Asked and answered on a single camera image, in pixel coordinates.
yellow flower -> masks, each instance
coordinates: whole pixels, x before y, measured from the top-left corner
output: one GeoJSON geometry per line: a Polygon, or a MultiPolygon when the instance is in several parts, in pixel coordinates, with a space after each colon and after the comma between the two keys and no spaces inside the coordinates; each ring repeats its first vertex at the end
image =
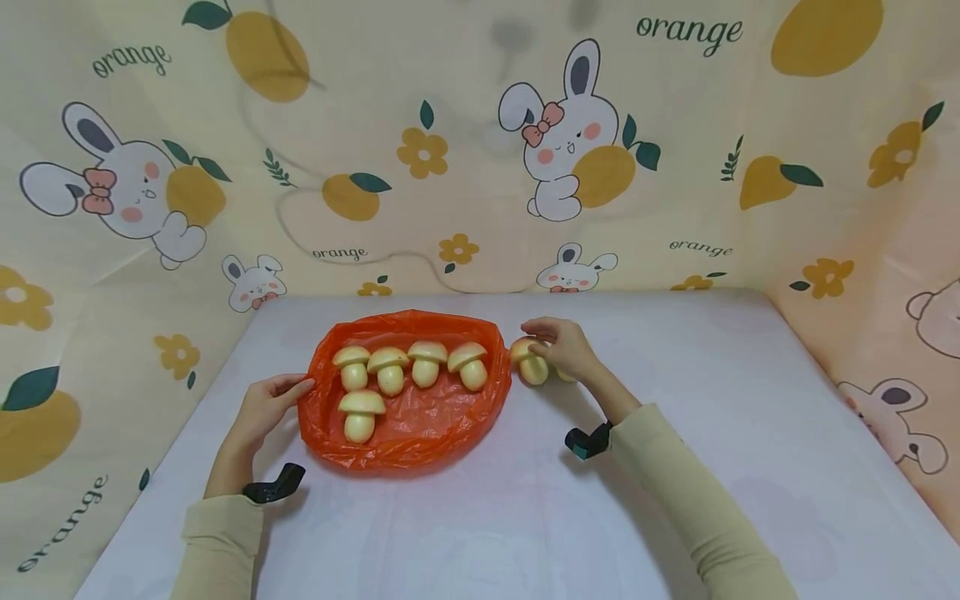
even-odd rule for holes
{"type": "Polygon", "coordinates": [[[410,175],[425,180],[431,173],[446,173],[446,140],[439,135],[427,135],[416,127],[403,132],[403,145],[396,149],[396,157],[410,165],[410,175]]]}
{"type": "Polygon", "coordinates": [[[27,283],[17,271],[0,265],[0,324],[23,323],[33,331],[43,331],[53,322],[47,310],[53,303],[50,292],[27,283]]]}
{"type": "Polygon", "coordinates": [[[440,242],[440,259],[443,262],[455,262],[466,265],[473,260],[473,255],[480,252],[480,247],[470,244],[469,238],[463,233],[457,233],[448,240],[440,242]]]}
{"type": "Polygon", "coordinates": [[[377,285],[372,281],[363,284],[363,287],[357,290],[358,296],[390,296],[394,290],[386,285],[377,285]]]}
{"type": "Polygon", "coordinates": [[[853,273],[853,261],[837,262],[832,258],[818,258],[817,264],[804,267],[804,277],[813,284],[813,298],[836,298],[843,294],[843,280],[853,273]]]}
{"type": "Polygon", "coordinates": [[[681,290],[708,290],[713,287],[713,279],[704,279],[699,275],[691,275],[683,283],[679,283],[672,288],[674,291],[681,290]]]}
{"type": "Polygon", "coordinates": [[[174,379],[180,381],[200,362],[200,349],[190,344],[190,339],[179,333],[171,338],[158,335],[154,344],[163,350],[160,353],[160,365],[174,372],[174,379]]]}
{"type": "Polygon", "coordinates": [[[867,185],[880,187],[894,178],[903,181],[907,169],[917,162],[921,131],[920,121],[897,125],[887,135],[887,143],[877,147],[870,156],[870,168],[874,172],[867,180],[867,185]]]}

mushroom cap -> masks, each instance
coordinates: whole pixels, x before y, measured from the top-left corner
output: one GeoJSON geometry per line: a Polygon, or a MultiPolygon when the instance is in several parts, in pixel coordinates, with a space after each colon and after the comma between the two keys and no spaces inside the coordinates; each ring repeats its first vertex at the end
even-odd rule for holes
{"type": "Polygon", "coordinates": [[[376,350],[370,355],[370,361],[367,363],[367,372],[378,372],[387,367],[406,367],[410,364],[410,358],[400,348],[387,346],[376,350]]]}
{"type": "Polygon", "coordinates": [[[347,393],[341,400],[337,410],[342,413],[367,413],[382,415],[387,412],[383,397],[373,390],[356,390],[347,393]]]}
{"type": "Polygon", "coordinates": [[[530,358],[531,356],[537,356],[530,351],[530,346],[533,344],[540,344],[541,346],[546,346],[543,342],[534,337],[522,337],[519,340],[516,340],[510,345],[510,362],[517,363],[521,360],[530,358]]]}
{"type": "Polygon", "coordinates": [[[450,352],[450,358],[446,361],[446,369],[454,373],[460,372],[460,369],[462,369],[466,363],[472,362],[486,354],[486,348],[476,342],[467,342],[450,352]]]}
{"type": "Polygon", "coordinates": [[[414,342],[407,350],[407,356],[417,359],[431,360],[435,363],[446,362],[446,347],[440,342],[414,342]]]}
{"type": "Polygon", "coordinates": [[[346,365],[366,363],[370,359],[370,351],[362,346],[347,346],[333,355],[333,366],[342,369],[346,365]]]}

hand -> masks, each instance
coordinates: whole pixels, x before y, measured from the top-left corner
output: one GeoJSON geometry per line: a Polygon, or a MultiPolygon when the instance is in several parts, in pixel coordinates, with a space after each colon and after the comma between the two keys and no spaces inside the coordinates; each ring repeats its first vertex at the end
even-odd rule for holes
{"type": "Polygon", "coordinates": [[[224,446],[255,453],[313,383],[313,379],[303,379],[303,374],[285,374],[251,384],[224,446]]]}
{"type": "Polygon", "coordinates": [[[546,362],[578,381],[586,380],[603,368],[600,360],[593,353],[584,330],[572,321],[540,317],[527,321],[520,326],[520,329],[550,344],[549,347],[532,345],[530,351],[542,356],[546,362]]]}

left hand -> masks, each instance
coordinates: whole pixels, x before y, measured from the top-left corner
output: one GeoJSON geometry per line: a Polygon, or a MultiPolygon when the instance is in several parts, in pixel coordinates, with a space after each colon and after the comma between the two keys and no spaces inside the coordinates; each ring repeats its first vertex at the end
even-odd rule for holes
{"type": "Polygon", "coordinates": [[[287,410],[309,392],[313,384],[313,379],[304,379],[302,373],[277,375],[251,384],[224,446],[255,453],[287,410]]]}

printed fabric backdrop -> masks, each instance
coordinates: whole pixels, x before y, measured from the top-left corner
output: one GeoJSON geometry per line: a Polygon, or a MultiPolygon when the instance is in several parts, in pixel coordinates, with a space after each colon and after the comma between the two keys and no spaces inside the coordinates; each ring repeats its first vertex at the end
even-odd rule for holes
{"type": "Polygon", "coordinates": [[[284,295],[763,290],[960,537],[952,0],[0,15],[3,598],[71,597],[284,295]]]}

